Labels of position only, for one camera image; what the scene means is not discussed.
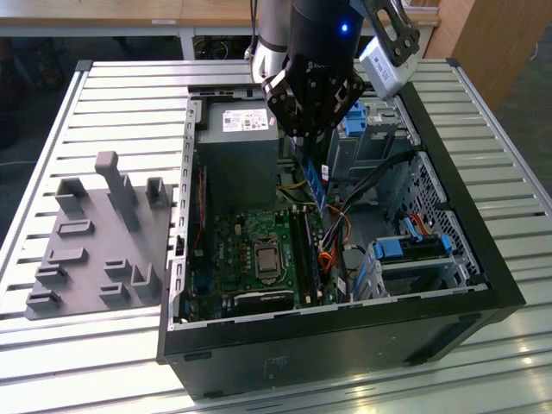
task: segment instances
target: sticker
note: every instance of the sticker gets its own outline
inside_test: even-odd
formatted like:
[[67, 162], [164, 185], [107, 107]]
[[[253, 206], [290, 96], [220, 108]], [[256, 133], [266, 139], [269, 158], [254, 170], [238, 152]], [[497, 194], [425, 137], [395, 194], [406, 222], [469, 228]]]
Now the sticker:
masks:
[[267, 110], [226, 110], [223, 131], [262, 131], [268, 129]]
[[152, 24], [176, 24], [176, 20], [153, 19]]
[[346, 286], [342, 278], [337, 278], [337, 289], [339, 289], [340, 291], [342, 291], [343, 294], [345, 294]]
[[376, 116], [368, 117], [368, 123], [376, 123], [376, 122], [383, 122], [383, 119], [381, 118], [381, 116], [376, 115]]
[[329, 168], [325, 164], [322, 164], [322, 180], [323, 181], [329, 180]]

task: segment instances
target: green circuit board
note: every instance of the green circuit board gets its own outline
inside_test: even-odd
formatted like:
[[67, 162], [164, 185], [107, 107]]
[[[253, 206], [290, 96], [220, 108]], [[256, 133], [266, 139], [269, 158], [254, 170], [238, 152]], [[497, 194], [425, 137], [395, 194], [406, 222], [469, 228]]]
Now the green circuit board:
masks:
[[[288, 210], [251, 211], [215, 217], [210, 274], [200, 274], [194, 280], [197, 300], [192, 307], [199, 319], [224, 317], [221, 301], [247, 292], [293, 291], [295, 308], [301, 307], [289, 214]], [[316, 242], [323, 235], [323, 226], [315, 211], [309, 218]], [[263, 278], [259, 252], [266, 247], [276, 252], [279, 269]]]

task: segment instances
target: floor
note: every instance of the floor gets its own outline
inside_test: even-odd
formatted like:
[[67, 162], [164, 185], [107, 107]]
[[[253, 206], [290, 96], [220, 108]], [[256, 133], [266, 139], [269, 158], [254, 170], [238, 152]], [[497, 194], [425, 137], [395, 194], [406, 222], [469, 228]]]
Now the floor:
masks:
[[[111, 38], [56, 40], [60, 64], [70, 78], [79, 60], [178, 60], [179, 39], [133, 38], [121, 47]], [[25, 191], [34, 164], [55, 118], [65, 88], [56, 92], [29, 91], [15, 113], [20, 139], [0, 151], [0, 244]], [[529, 61], [498, 111], [497, 118], [549, 193], [552, 193], [552, 28], [539, 42], [538, 53]], [[9, 164], [13, 161], [30, 161]]]

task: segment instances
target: slotted aluminum table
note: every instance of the slotted aluminum table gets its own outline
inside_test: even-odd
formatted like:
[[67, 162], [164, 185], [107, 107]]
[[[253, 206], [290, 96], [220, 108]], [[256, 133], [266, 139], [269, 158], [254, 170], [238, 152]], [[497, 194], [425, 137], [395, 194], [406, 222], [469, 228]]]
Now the slotted aluminum table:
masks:
[[248, 67], [240, 61], [97, 62], [75, 72], [0, 251], [0, 412], [552, 408], [552, 203], [464, 72], [444, 60], [421, 63], [414, 85], [527, 306], [443, 360], [196, 404], [171, 368], [154, 361], [159, 307], [26, 320], [25, 300], [59, 208], [53, 192], [60, 178], [78, 175], [87, 188], [105, 186], [93, 174], [94, 159], [98, 151], [115, 150], [134, 185], [150, 176], [177, 185], [186, 85], [199, 78], [247, 83]]

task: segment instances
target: blue plastic clip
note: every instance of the blue plastic clip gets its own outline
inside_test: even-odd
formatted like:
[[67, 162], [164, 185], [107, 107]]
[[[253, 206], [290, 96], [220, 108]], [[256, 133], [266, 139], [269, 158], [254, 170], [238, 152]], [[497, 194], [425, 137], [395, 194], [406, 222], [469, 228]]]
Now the blue plastic clip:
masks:
[[385, 257], [403, 257], [405, 255], [398, 239], [384, 239], [378, 241], [378, 243], [383, 248]]
[[408, 228], [408, 231], [411, 232], [412, 237], [414, 237], [416, 240], [421, 242], [423, 240], [423, 237], [416, 231], [416, 229], [414, 229], [414, 226], [412, 225], [410, 218], [407, 217], [405, 219], [405, 224], [406, 224], [406, 227]]
[[381, 243], [379, 241], [374, 243], [373, 252], [376, 254], [376, 259], [379, 260], [383, 258], [383, 248], [381, 248]]
[[343, 117], [343, 127], [347, 136], [362, 136], [368, 122], [366, 110], [361, 101], [356, 101], [351, 109]]
[[452, 253], [452, 242], [450, 241], [450, 237], [448, 237], [447, 235], [442, 235], [441, 236], [441, 243], [442, 243], [442, 246], [445, 248], [445, 252], [447, 252], [447, 254], [451, 254]]

